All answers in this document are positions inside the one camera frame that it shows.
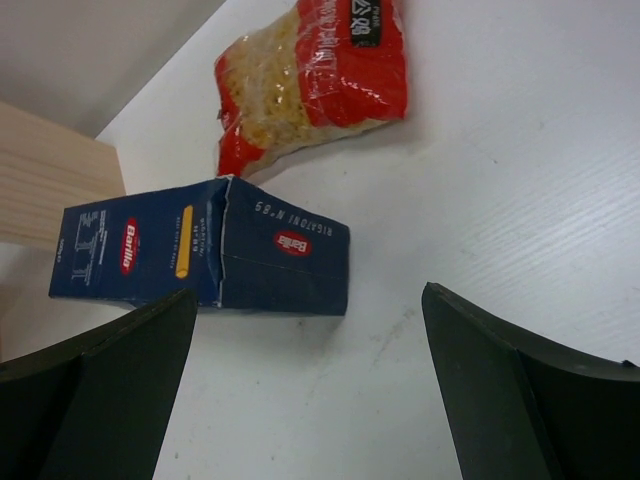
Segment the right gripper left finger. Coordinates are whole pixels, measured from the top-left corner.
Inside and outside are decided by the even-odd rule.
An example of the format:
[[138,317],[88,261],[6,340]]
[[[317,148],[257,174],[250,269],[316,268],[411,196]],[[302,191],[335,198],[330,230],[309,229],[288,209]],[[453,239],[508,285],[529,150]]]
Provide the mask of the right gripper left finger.
[[152,478],[196,315],[180,290],[3,362],[2,478]]

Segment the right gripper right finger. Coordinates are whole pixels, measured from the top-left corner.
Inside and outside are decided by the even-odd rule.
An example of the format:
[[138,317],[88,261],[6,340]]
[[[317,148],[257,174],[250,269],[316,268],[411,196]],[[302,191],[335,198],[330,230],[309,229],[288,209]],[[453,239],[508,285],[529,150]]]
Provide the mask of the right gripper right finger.
[[569,348],[436,283],[422,309],[463,478],[638,478],[638,365]]

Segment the red pasta bag front side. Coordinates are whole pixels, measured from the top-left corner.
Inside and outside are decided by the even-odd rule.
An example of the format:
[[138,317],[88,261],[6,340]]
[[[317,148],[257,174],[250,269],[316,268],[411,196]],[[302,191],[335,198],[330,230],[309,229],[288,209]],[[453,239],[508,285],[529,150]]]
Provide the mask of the red pasta bag front side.
[[403,119],[404,30],[396,1],[298,1],[216,60],[217,172],[248,177],[297,150]]

